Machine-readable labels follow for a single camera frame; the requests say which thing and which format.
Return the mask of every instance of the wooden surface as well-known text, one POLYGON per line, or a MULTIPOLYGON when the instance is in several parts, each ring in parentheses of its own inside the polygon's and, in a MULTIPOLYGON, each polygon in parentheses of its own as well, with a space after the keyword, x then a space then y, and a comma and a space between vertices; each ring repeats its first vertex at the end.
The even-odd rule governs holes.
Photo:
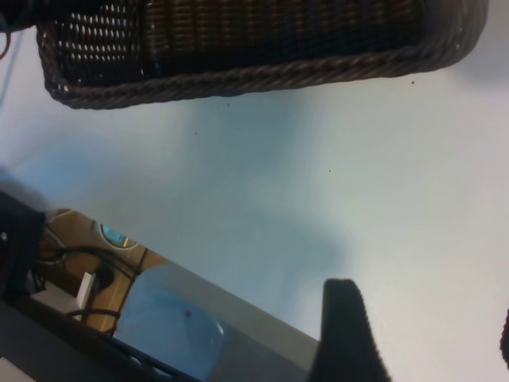
MULTIPOLYGON (((99 234, 98 223, 78 212, 70 212, 63 214, 62 217, 57 217, 50 227, 62 239, 66 247, 92 245, 106 248, 115 251, 135 267, 140 266, 142 271, 169 263, 158 253, 148 250, 140 244, 130 250, 115 250, 99 234)), ((100 260, 97 257, 86 253, 70 255, 65 261, 66 270, 78 278, 83 278, 84 272, 94 273, 99 265, 100 260)), ((130 280, 117 270, 114 270, 114 273, 114 282, 93 298, 92 308, 120 311, 122 302, 130 289, 130 280)), ((113 317, 102 314, 92 314, 87 320, 89 326, 100 331, 112 329, 114 323, 113 317)))

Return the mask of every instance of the brown wicker basket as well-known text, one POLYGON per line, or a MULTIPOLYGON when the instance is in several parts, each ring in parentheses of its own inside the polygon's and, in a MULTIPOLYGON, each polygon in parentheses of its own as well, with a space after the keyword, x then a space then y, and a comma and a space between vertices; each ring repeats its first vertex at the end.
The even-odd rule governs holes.
POLYGON ((302 88, 447 67, 488 0, 112 0, 38 27, 51 96, 70 107, 302 88))

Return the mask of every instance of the white surface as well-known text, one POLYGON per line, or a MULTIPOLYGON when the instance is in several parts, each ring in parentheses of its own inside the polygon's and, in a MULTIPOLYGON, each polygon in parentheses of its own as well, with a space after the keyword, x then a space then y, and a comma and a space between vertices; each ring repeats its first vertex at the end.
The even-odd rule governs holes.
POLYGON ((353 278, 396 381, 507 380, 508 17, 493 0, 478 48, 440 72, 101 112, 50 99, 29 31, 3 187, 15 177, 32 204, 78 209, 314 337, 322 283, 353 278))
POLYGON ((79 307, 78 309, 85 309, 94 281, 95 274, 91 275, 88 272, 84 273, 83 279, 81 280, 80 290, 78 290, 78 295, 76 296, 76 302, 79 307))

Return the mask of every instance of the basket rim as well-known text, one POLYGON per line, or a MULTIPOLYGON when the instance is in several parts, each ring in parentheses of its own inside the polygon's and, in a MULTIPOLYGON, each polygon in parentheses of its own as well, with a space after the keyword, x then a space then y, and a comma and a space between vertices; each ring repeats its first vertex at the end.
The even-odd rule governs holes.
POLYGON ((246 92, 303 88, 373 77, 396 77, 446 68, 462 60, 475 47, 486 24, 489 0, 439 3, 449 12, 441 15, 443 28, 419 45, 381 53, 295 60, 219 72, 176 74, 110 86, 83 86, 64 78, 55 59, 58 49, 55 24, 37 27, 37 43, 45 74, 45 87, 54 99, 73 108, 120 108, 139 103, 237 96, 246 92), (280 82, 276 88, 268 84, 274 79, 280 82))

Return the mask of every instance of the white table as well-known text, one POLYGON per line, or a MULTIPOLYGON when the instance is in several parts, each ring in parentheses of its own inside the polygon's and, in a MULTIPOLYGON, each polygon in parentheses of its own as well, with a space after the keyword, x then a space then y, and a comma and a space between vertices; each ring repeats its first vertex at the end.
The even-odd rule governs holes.
POLYGON ((492 0, 476 50, 440 72, 121 111, 52 101, 30 30, 1 110, 3 187, 314 337, 322 283, 352 278, 395 381, 507 380, 507 18, 492 0))

